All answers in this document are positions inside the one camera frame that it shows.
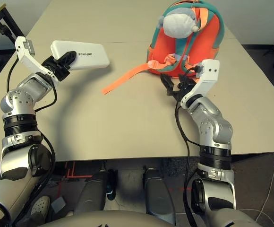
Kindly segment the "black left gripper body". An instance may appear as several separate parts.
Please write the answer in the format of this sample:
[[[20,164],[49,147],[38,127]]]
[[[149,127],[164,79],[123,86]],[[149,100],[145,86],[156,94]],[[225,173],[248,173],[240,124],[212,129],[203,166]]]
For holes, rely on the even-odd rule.
[[[57,59],[55,59],[53,56],[50,56],[42,63],[42,66],[50,70],[58,79],[58,81],[62,81],[70,74],[70,72],[69,69],[59,66],[56,60]]]

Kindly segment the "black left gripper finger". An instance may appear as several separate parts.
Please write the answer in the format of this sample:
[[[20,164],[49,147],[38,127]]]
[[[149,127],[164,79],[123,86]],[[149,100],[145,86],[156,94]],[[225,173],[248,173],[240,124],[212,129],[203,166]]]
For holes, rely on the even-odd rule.
[[[63,68],[70,69],[71,64],[75,61],[77,56],[76,51],[68,51],[56,60],[57,64]]]

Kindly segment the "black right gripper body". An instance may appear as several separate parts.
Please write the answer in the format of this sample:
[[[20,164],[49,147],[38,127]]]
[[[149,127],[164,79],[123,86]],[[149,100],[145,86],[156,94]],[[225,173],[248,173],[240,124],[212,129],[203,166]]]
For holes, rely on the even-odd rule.
[[[182,88],[180,90],[170,89],[169,90],[169,96],[174,97],[174,99],[177,102],[180,102],[188,92],[190,92],[190,88],[185,88],[185,89]]]

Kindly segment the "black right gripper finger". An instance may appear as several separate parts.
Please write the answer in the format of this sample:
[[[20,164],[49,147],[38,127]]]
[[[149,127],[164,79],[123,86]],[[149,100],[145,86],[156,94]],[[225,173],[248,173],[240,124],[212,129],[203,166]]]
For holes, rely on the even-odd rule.
[[[161,74],[160,79],[162,84],[166,88],[167,95],[174,95],[174,83],[172,82],[171,78],[166,74]]]
[[[195,81],[192,78],[184,75],[179,75],[178,89],[180,91],[189,92],[194,86]]]

